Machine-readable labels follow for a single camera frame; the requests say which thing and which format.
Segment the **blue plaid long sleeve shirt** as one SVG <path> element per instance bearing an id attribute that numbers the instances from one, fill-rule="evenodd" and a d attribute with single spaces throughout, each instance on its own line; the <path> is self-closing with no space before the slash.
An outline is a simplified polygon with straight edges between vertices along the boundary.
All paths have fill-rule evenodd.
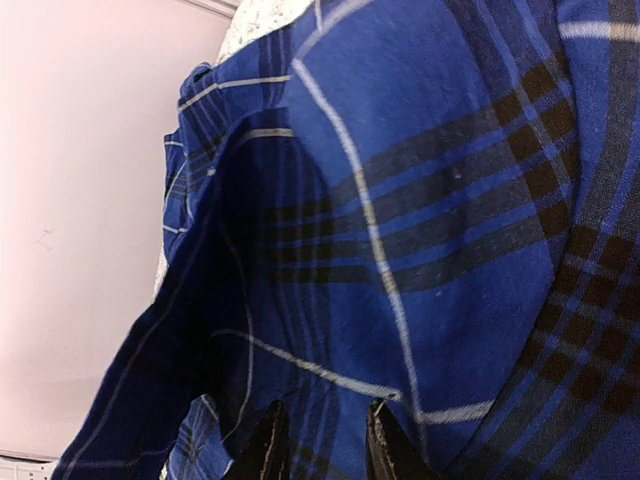
<path id="1" fill-rule="evenodd" d="M 639 5 L 316 1 L 180 93 L 193 223 L 57 479 L 639 475 Z"/>

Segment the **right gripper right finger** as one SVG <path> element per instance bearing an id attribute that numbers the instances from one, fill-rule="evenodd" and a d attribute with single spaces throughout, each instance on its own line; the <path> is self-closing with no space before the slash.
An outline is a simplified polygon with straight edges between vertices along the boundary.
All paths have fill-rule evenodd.
<path id="1" fill-rule="evenodd" d="M 366 419 L 366 478 L 441 479 L 423 460 L 385 402 L 373 402 Z"/>

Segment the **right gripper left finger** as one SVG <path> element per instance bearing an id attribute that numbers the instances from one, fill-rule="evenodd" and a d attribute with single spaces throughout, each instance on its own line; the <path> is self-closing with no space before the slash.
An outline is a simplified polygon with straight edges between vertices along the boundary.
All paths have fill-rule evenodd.
<path id="1" fill-rule="evenodd" d="M 273 401 L 258 422 L 240 456 L 227 470 L 227 479 L 289 478 L 289 415 L 282 401 Z"/>

